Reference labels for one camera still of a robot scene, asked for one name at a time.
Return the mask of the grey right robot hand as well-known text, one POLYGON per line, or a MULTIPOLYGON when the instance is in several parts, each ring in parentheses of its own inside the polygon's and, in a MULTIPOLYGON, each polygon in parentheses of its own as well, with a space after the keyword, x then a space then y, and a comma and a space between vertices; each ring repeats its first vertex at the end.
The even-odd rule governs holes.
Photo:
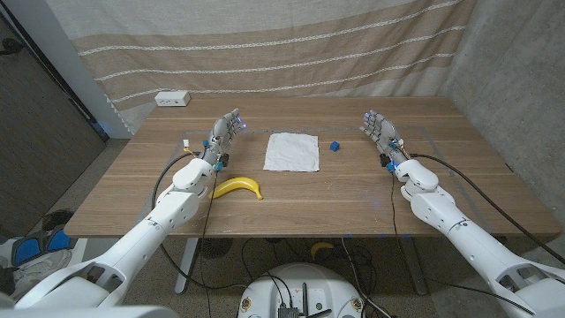
POLYGON ((364 115, 364 123, 359 129, 372 140, 379 152, 391 162, 400 164, 411 159, 403 147, 403 139, 394 124, 382 114, 370 110, 364 115))

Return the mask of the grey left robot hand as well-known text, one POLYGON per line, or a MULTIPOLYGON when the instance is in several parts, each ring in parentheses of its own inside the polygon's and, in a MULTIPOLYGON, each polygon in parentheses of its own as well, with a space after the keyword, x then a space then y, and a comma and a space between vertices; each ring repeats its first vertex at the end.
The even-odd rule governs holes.
POLYGON ((210 131, 208 144, 199 155, 199 159, 215 165, 229 152, 234 137, 246 128, 246 124, 242 124, 241 121, 239 108, 219 117, 210 131))

